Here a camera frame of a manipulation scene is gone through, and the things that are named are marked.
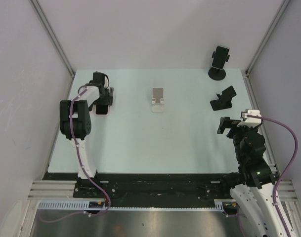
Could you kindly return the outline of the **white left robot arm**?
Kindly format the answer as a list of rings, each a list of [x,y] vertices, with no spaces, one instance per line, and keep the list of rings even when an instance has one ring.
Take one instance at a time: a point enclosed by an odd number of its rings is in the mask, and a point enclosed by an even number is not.
[[[88,83],[79,87],[74,99],[59,103],[60,132],[72,144],[78,161],[78,177],[81,179],[92,179],[97,174],[87,142],[92,129],[90,113],[106,116],[113,105],[113,94],[109,77],[96,71]]]

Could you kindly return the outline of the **pink cased smartphone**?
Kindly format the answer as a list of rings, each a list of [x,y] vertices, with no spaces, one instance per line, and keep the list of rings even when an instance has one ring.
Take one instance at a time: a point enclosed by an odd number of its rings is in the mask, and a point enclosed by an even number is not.
[[[89,108],[88,108],[88,109],[89,109],[89,111],[90,111],[90,112],[92,112],[92,111],[93,111],[93,106],[94,106],[93,104],[89,106]]]
[[[95,114],[98,116],[106,116],[109,113],[109,106],[108,105],[100,105],[97,104],[95,106]]]

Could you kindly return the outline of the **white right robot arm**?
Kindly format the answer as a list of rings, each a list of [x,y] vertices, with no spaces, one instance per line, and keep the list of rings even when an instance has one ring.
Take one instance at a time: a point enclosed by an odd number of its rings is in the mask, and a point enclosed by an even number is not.
[[[262,121],[248,122],[222,117],[217,130],[233,140],[238,172],[221,178],[220,193],[233,198],[258,237],[295,237],[277,193],[278,182],[265,161],[265,138],[258,132]]]

